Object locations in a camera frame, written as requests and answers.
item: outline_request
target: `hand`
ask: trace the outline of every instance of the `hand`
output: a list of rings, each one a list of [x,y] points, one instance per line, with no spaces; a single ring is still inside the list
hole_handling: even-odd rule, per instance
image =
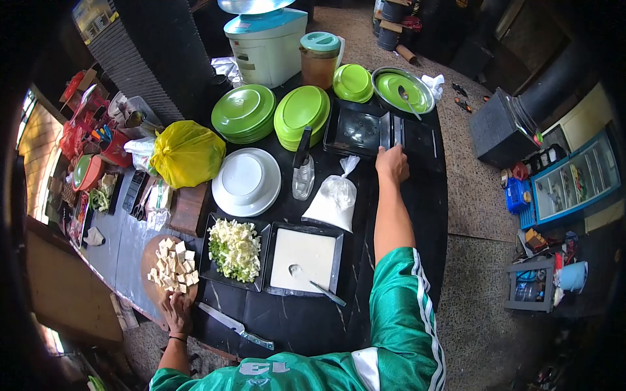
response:
[[[402,152],[402,145],[397,144],[388,151],[384,147],[378,148],[376,157],[376,171],[379,180],[391,180],[396,185],[409,178],[409,164],[406,155]]]
[[[159,307],[170,326],[170,335],[187,338],[192,331],[191,304],[192,301],[180,292],[173,293],[172,298],[166,294],[161,299]]]

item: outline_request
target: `black wristband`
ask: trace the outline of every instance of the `black wristband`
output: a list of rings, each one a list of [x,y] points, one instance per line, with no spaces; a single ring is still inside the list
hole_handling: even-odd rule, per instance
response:
[[[184,339],[182,339],[182,338],[178,338],[178,337],[174,337],[173,335],[170,335],[170,337],[169,337],[168,339],[169,339],[169,340],[171,340],[172,338],[175,338],[175,339],[177,339],[177,340],[179,340],[179,341],[182,341],[182,342],[184,342],[184,343],[187,343],[187,340],[184,340]]]

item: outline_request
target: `terrazzo floor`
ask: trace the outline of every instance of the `terrazzo floor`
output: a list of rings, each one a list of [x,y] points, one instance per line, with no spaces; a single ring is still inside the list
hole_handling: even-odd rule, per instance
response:
[[[441,291],[438,321],[439,341],[446,353],[447,390],[484,390],[506,383],[517,370],[524,371],[541,354],[541,345],[551,335],[552,324],[542,317],[513,314],[503,302],[508,282],[503,273],[515,252],[517,217],[505,206],[499,170],[473,157],[468,129],[470,114],[456,106],[452,83],[467,91],[473,110],[490,92],[465,76],[426,58],[419,66],[376,45],[371,31],[372,5],[349,9],[316,7],[309,31],[329,31],[346,39],[343,63],[366,68],[396,66],[417,76],[443,74],[445,84],[437,104],[448,174],[448,251]],[[145,379],[156,370],[165,334],[156,325],[144,323],[125,333],[126,353]],[[195,341],[202,364],[198,376],[228,365]]]

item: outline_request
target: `white batter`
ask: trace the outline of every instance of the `white batter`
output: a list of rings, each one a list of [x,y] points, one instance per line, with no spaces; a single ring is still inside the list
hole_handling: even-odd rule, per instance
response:
[[[270,285],[275,288],[319,293],[319,289],[289,274],[289,265],[300,265],[304,274],[322,288],[331,284],[332,257],[335,238],[279,228]]]

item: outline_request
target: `spoon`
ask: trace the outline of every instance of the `spoon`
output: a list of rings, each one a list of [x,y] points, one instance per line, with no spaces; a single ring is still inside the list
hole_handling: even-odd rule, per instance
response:
[[[422,117],[419,116],[418,112],[415,111],[415,108],[413,107],[413,105],[411,103],[409,103],[409,95],[406,93],[406,91],[404,90],[404,87],[402,86],[398,86],[398,93],[400,94],[400,97],[402,99],[404,99],[404,101],[406,102],[406,104],[409,105],[409,107],[411,108],[411,111],[413,112],[413,114],[415,114],[415,116],[421,121]]]
[[[314,283],[313,281],[311,281],[305,274],[304,274],[304,270],[302,270],[302,267],[300,265],[289,265],[289,274],[291,274],[292,277],[298,278],[300,280],[304,280],[304,281],[308,281],[310,282],[311,285],[313,285],[314,287],[316,287],[317,289],[319,289],[323,294],[325,294],[326,296],[328,296],[333,302],[339,304],[342,307],[346,306],[346,302],[341,300],[339,298],[339,296],[335,295],[334,293],[320,287],[318,284]]]

